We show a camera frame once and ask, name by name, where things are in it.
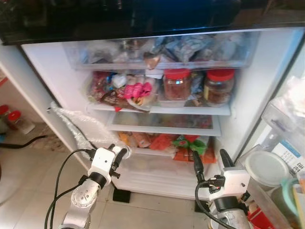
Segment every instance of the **red jar lid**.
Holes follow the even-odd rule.
[[[180,69],[165,69],[164,75],[167,79],[170,80],[179,80],[183,79],[185,77],[190,76],[191,71],[186,68],[180,68]]]
[[[9,106],[7,105],[0,106],[0,115],[5,114],[6,112],[8,112],[8,110],[9,110]]]
[[[207,77],[213,81],[226,81],[233,79],[234,69],[213,69],[207,71]]]
[[[18,120],[20,118],[20,116],[21,116],[21,112],[20,111],[13,111],[13,112],[9,113],[8,120],[10,120],[12,122],[16,121],[16,120]]]

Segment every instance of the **open refrigerator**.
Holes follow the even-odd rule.
[[[129,109],[116,112],[112,106],[88,101],[84,85],[92,77],[92,71],[128,70],[129,73],[143,73],[147,68],[143,61],[89,62],[83,55],[86,53],[86,47],[99,41],[23,44],[21,49],[14,46],[2,46],[0,63],[6,75],[70,150],[76,149],[76,141],[65,123],[49,109],[53,100],[64,110],[73,114],[81,113],[87,119],[93,120],[93,123],[105,127],[107,132],[214,136],[216,156],[218,156],[217,152],[223,148],[234,161],[243,153],[266,105],[287,77],[286,70],[294,61],[295,53],[302,45],[304,32],[304,28],[299,27],[200,33],[197,35],[242,33],[246,36],[246,42],[234,59],[187,62],[161,60],[156,66],[159,70],[189,68],[192,71],[234,68],[233,96],[228,105],[218,108],[153,106],[150,113],[143,114]],[[123,113],[132,113],[133,117],[136,116],[139,120],[146,120],[146,122],[144,124],[125,122],[120,118]],[[154,120],[160,117],[162,119],[167,115],[172,115],[171,117],[182,115],[190,119],[194,119],[195,116],[210,115],[212,124],[208,128],[202,128],[188,126],[189,122],[183,127],[154,123]],[[96,139],[97,142],[99,138],[104,137],[103,132],[98,128],[99,125],[96,125],[97,128],[94,129],[94,126],[81,120],[74,124],[85,136],[90,135],[90,138]],[[90,166],[88,159],[81,155],[77,158],[84,167]],[[162,151],[136,148],[133,150],[132,157],[122,162],[118,172],[121,177],[113,179],[113,183],[119,189],[194,199],[197,180],[193,164],[175,161],[171,155]],[[219,174],[217,163],[205,165],[205,177],[210,178],[216,174]],[[208,196],[207,189],[200,190],[201,199],[207,200]]]

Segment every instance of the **kitchen floor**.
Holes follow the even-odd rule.
[[[41,134],[9,135],[6,142],[25,143]],[[68,154],[60,142],[40,141],[24,149],[0,148],[0,229],[43,229],[52,202],[58,170]],[[85,169],[71,158],[64,167],[59,193],[77,184]],[[105,187],[91,215],[90,229],[207,229],[208,219],[194,212],[194,201],[132,193],[129,204],[112,200],[113,187]],[[70,205],[70,195],[56,205],[54,229]]]

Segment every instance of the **black cord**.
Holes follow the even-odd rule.
[[[44,229],[48,229],[49,214],[50,214],[51,209],[52,209],[52,208],[53,208],[53,209],[55,208],[55,203],[56,203],[56,201],[57,201],[59,198],[61,198],[63,195],[65,195],[65,194],[67,194],[67,193],[73,191],[74,189],[76,189],[76,188],[77,188],[78,186],[80,186],[80,185],[81,185],[81,184],[78,184],[78,185],[76,185],[76,186],[74,186],[74,187],[68,189],[67,191],[64,191],[63,193],[60,193],[60,194],[53,200],[53,202],[51,203],[51,205],[50,205],[50,207],[49,207],[49,209],[48,209],[48,212],[47,212],[47,215],[46,215],[46,219],[45,219],[45,221],[44,221]]]
[[[0,148],[7,148],[7,149],[21,149],[24,148],[26,146],[28,146],[29,144],[35,142],[36,140],[40,139],[40,138],[45,138],[48,137],[47,135],[42,135],[42,136],[38,136],[33,138],[32,140],[28,141],[26,144],[24,145],[16,145],[16,144],[6,144],[6,143],[0,143]]]
[[[203,182],[200,182],[197,184],[196,189],[195,189],[195,200],[196,203],[198,205],[198,207],[201,209],[201,211],[206,214],[209,218],[211,218],[212,220],[214,220],[215,222],[217,222],[218,224],[224,226],[227,229],[236,229],[234,227],[231,227],[230,225],[227,225],[226,223],[220,221],[218,218],[216,218],[215,216],[213,216],[212,214],[210,214],[207,210],[204,209],[204,207],[202,206],[199,197],[198,197],[198,190],[199,188],[201,188],[201,185],[203,185]]]
[[[57,191],[58,191],[58,184],[59,184],[59,177],[61,175],[61,171],[64,167],[64,165],[66,164],[66,162],[68,161],[68,159],[75,153],[77,152],[87,152],[88,150],[87,149],[77,149],[77,150],[74,150],[72,153],[70,153],[67,158],[64,160],[64,162],[62,163],[61,165],[61,168],[59,169],[58,171],[58,175],[57,175],[57,179],[56,179],[56,185],[55,185],[55,192],[54,192],[54,200],[57,198]],[[53,227],[53,219],[54,219],[54,211],[55,211],[55,203],[54,203],[54,206],[53,206],[53,209],[52,209],[52,213],[51,213],[51,219],[50,219],[50,229],[52,229]]]

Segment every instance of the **black refrigerator top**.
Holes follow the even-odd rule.
[[[305,0],[0,0],[4,44],[305,26]]]

